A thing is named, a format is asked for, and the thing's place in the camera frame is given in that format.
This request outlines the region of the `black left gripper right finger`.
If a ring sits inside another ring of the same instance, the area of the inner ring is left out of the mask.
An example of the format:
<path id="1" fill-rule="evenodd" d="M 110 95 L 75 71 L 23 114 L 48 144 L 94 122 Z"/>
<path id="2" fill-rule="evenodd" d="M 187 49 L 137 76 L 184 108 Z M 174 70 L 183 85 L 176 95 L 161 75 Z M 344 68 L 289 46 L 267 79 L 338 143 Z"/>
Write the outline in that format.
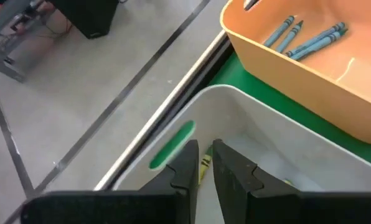
<path id="1" fill-rule="evenodd" d="M 371 193 L 302 192 L 220 139 L 212 162 L 225 224 L 371 224 Z"/>

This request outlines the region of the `green table mat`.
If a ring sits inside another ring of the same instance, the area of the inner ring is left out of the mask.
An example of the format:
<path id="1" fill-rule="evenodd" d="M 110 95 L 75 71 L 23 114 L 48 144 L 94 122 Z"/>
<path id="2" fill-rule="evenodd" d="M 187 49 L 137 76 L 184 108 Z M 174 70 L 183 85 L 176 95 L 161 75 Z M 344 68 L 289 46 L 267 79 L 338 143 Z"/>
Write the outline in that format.
<path id="1" fill-rule="evenodd" d="M 228 84 L 244 91 L 246 94 L 266 103 L 268 106 L 371 163 L 371 144 L 359 141 L 346 134 L 246 72 L 234 52 L 209 83 L 209 85 L 214 84 Z"/>

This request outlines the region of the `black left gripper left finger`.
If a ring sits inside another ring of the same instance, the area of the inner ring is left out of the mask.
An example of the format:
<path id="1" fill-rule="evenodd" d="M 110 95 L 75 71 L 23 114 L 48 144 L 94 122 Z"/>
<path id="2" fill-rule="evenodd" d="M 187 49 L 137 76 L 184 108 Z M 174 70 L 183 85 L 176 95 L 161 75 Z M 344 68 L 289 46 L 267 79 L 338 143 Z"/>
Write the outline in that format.
<path id="1" fill-rule="evenodd" d="M 58 191 L 25 203 L 21 224 L 194 224 L 199 146 L 189 141 L 139 190 Z"/>

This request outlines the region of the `black box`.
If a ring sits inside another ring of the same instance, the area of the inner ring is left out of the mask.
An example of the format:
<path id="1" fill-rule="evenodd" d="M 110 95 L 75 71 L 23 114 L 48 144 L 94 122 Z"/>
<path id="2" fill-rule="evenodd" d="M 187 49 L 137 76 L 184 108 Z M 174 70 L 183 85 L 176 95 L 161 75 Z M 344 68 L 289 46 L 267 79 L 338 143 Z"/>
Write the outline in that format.
<path id="1" fill-rule="evenodd" d="M 106 36 L 119 0 L 48 0 L 87 39 Z"/>

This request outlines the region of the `blue crayon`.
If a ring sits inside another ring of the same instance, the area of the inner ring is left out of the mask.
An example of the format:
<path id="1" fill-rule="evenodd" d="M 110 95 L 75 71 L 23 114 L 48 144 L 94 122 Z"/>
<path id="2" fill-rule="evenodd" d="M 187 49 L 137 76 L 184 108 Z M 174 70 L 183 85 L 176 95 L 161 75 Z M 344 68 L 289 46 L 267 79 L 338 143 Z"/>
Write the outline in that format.
<path id="1" fill-rule="evenodd" d="M 325 38 L 329 34 L 331 34 L 333 32 L 336 32 L 336 31 L 339 31 L 339 30 L 343 29 L 344 27 L 345 27 L 345 22 L 339 22 L 339 23 L 333 25 L 331 28 L 322 31 L 320 34 L 318 34 L 318 35 L 314 36 L 313 38 L 307 40 L 305 43 L 297 46 L 295 49 L 287 51 L 285 53 L 285 55 L 288 56 L 288 57 L 291 57 L 291 56 L 297 54 L 298 52 L 308 48 L 312 44 L 315 44 L 317 41 Z"/>
<path id="2" fill-rule="evenodd" d="M 286 35 L 283 41 L 275 49 L 277 52 L 282 53 L 284 49 L 291 43 L 291 41 L 297 36 L 303 26 L 303 20 L 299 21 Z"/>
<path id="3" fill-rule="evenodd" d="M 291 56 L 291 59 L 300 61 L 307 56 L 323 49 L 324 47 L 327 47 L 328 45 L 331 45 L 332 43 L 336 42 L 337 40 L 341 39 L 341 37 L 348 31 L 348 29 L 342 29 L 337 32 L 333 32 L 332 34 L 329 34 L 325 38 L 317 41 L 316 43 L 312 44 L 308 48 L 296 53 L 295 55 Z"/>
<path id="4" fill-rule="evenodd" d="M 283 23 L 269 36 L 263 45 L 265 47 L 271 47 L 293 22 L 294 16 L 288 16 L 288 18 L 285 19 Z"/>

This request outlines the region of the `orange plastic bin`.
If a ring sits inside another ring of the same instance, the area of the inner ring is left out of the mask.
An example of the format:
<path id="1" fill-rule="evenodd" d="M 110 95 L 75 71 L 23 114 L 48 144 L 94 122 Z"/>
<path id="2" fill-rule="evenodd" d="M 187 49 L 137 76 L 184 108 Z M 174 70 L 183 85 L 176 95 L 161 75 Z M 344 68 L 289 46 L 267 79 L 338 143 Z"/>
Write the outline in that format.
<path id="1" fill-rule="evenodd" d="M 294 49 L 338 22 L 347 33 L 301 61 L 265 40 L 293 16 L 303 27 Z M 243 67 L 351 136 L 371 144 L 371 0 L 228 0 L 220 23 Z"/>

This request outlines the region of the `light grey plastic bin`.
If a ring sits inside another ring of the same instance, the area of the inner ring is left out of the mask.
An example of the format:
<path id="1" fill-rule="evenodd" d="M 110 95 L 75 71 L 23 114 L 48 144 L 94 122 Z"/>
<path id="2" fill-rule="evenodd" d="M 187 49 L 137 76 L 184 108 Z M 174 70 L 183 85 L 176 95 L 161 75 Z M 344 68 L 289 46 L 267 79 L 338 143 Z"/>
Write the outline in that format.
<path id="1" fill-rule="evenodd" d="M 204 154 L 222 140 L 279 180 L 302 192 L 371 193 L 371 163 L 229 85 L 206 88 L 191 99 L 117 180 L 118 190 L 140 189 L 159 172 L 153 157 L 187 123 L 181 141 L 196 140 Z M 214 182 L 214 165 L 197 196 L 196 224 L 225 224 Z"/>

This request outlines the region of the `grey metal stand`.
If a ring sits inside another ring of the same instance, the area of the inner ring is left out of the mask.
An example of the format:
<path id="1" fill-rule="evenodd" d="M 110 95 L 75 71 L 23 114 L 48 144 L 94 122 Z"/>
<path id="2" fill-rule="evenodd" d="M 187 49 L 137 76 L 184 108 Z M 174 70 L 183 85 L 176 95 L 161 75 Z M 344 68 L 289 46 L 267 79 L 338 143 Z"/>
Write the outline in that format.
<path id="1" fill-rule="evenodd" d="M 43 3 L 45 0 L 7 0 L 0 4 L 0 72 L 19 82 L 25 77 L 14 67 L 15 61 L 9 54 L 54 13 L 39 12 Z"/>

